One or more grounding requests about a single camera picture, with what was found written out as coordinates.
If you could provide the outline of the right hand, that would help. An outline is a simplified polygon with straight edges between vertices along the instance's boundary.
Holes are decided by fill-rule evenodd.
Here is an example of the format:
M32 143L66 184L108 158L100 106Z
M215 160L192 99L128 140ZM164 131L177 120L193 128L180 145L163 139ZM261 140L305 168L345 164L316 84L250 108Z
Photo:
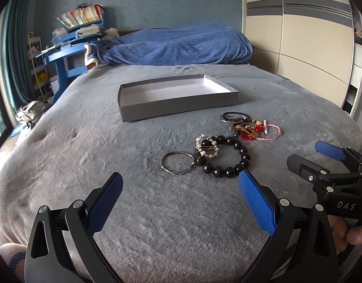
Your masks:
M348 223L340 217L328 216L337 254L346 250L348 245L362 244L362 225L349 228Z

